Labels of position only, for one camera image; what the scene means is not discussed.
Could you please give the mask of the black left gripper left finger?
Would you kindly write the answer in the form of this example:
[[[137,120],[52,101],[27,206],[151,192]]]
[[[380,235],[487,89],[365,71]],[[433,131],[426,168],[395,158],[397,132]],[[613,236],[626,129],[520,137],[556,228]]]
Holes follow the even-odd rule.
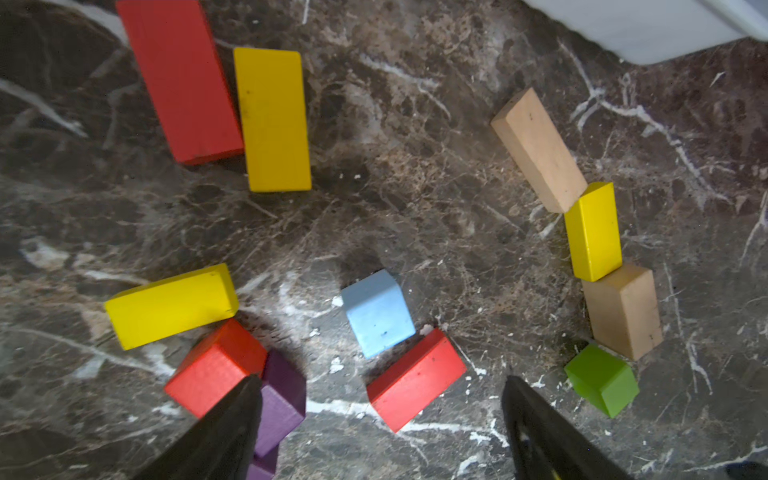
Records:
[[[244,479],[262,415],[262,382],[243,378],[137,479]]]

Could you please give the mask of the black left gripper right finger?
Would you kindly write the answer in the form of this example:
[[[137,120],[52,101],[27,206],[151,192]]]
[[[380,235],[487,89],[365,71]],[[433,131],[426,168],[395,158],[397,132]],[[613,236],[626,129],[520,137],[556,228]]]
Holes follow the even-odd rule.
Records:
[[[628,479],[524,379],[506,378],[501,405],[518,479]]]

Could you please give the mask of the blue cube cluster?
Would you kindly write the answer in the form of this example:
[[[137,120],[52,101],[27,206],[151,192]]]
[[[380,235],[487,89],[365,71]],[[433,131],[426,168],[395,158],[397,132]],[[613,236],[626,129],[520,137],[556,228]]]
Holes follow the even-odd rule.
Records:
[[[380,270],[341,290],[343,309],[366,359],[415,334],[402,289]]]

